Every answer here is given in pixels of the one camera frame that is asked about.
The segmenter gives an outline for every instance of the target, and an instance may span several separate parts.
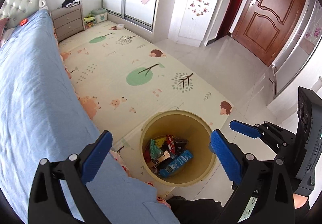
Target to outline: cabinet door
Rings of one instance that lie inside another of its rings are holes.
[[[217,0],[188,0],[179,36],[203,40],[216,3]]]

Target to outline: screw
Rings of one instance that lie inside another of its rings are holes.
[[[249,160],[249,161],[252,161],[254,159],[254,155],[253,154],[250,154],[250,153],[247,153],[246,154],[246,159]]]
[[[75,161],[75,160],[77,160],[77,158],[78,158],[77,154],[72,154],[69,156],[70,161]]]
[[[45,165],[47,163],[47,159],[41,159],[40,164]]]
[[[277,159],[276,160],[276,163],[279,164],[279,165],[282,165],[283,164],[283,161],[281,159]]]

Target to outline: white cabinet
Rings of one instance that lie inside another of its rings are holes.
[[[217,0],[175,0],[168,38],[199,47]]]

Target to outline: door handle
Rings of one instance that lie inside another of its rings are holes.
[[[252,5],[255,5],[256,1],[258,1],[260,3],[259,0],[252,0]]]

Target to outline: black pants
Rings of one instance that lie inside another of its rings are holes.
[[[180,224],[211,224],[223,211],[221,202],[213,199],[185,200],[175,196],[166,201],[179,220]],[[300,222],[309,212],[309,200],[300,208],[295,209],[295,222]]]

